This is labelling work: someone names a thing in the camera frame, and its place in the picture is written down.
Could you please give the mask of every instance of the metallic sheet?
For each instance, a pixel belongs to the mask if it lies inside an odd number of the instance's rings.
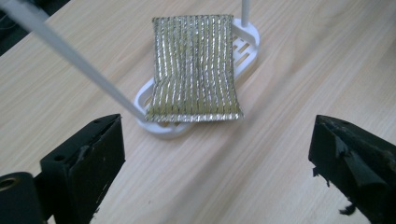
[[[146,119],[239,119],[231,15],[154,18],[154,93]]]

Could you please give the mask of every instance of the white rod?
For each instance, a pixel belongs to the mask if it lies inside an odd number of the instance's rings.
[[[57,36],[35,13],[30,11],[29,7],[24,6],[19,0],[0,0],[0,8],[26,30],[35,32],[35,34],[45,40],[58,53],[63,55],[67,61],[77,67],[85,76],[96,83],[96,85],[112,96],[138,119],[145,121],[145,116],[113,84],[107,81],[75,50]]]
[[[248,26],[249,0],[242,0],[242,27]]]

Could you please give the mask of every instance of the wooden table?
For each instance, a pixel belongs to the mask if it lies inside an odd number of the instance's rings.
[[[238,1],[73,0],[48,24],[131,101],[154,73],[151,18],[234,14]],[[245,118],[160,140],[34,35],[0,58],[0,175],[121,113],[126,162],[92,223],[369,223],[312,176],[316,114],[396,144],[396,2],[252,0],[262,38],[237,87]]]

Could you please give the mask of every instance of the woven metal fabric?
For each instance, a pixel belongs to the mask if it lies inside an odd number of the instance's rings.
[[[154,18],[154,92],[146,119],[239,119],[231,15]]]

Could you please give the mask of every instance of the white plastic holder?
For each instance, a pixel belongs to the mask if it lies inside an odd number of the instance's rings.
[[[234,79],[237,80],[253,65],[259,51],[260,36],[248,22],[248,0],[242,1],[242,20],[233,20],[233,63]],[[189,130],[193,123],[156,123],[145,120],[146,110],[153,93],[154,80],[146,83],[132,104],[113,84],[106,80],[84,58],[57,36],[37,15],[36,10],[20,0],[0,0],[2,8],[10,18],[26,30],[35,32],[64,58],[78,68],[87,78],[123,105],[136,116],[138,124],[159,138],[174,138]]]

